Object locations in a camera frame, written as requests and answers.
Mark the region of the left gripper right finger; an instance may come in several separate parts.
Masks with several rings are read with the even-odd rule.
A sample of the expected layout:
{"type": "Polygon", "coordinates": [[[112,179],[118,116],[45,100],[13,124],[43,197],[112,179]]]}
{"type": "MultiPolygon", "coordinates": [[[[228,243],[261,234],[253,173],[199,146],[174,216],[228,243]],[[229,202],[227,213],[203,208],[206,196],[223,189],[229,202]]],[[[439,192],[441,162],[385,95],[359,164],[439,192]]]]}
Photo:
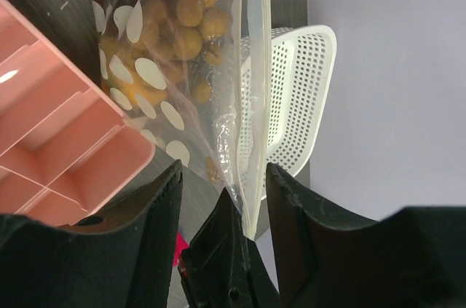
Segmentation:
{"type": "Polygon", "coordinates": [[[463,307],[465,209],[407,207],[381,221],[266,168],[284,307],[463,307]]]}

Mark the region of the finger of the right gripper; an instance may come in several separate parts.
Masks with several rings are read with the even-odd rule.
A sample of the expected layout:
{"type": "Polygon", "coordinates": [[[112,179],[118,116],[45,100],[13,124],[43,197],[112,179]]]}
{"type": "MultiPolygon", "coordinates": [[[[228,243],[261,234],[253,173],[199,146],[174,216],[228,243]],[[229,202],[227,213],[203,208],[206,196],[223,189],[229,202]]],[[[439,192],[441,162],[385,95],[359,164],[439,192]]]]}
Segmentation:
{"type": "Polygon", "coordinates": [[[181,252],[180,276],[190,307],[273,308],[280,296],[227,190],[181,252]]]}

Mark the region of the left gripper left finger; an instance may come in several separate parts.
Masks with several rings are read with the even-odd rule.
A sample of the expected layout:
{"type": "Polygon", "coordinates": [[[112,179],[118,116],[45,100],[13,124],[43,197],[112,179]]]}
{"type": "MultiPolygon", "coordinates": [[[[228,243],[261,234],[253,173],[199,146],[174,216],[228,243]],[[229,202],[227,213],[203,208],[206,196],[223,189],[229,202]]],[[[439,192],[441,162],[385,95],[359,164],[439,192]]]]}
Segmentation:
{"type": "Polygon", "coordinates": [[[174,162],[73,226],[1,216],[3,307],[165,307],[183,190],[174,162]]]}

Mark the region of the clear polka dot zip bag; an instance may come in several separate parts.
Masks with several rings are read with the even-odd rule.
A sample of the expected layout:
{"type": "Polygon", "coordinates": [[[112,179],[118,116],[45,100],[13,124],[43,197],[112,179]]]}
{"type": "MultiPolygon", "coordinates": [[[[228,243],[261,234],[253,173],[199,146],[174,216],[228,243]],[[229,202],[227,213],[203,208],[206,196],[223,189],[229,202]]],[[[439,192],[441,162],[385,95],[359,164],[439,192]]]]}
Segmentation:
{"type": "Polygon", "coordinates": [[[270,0],[92,0],[100,83],[166,155],[258,226],[269,130],[270,0]]]}

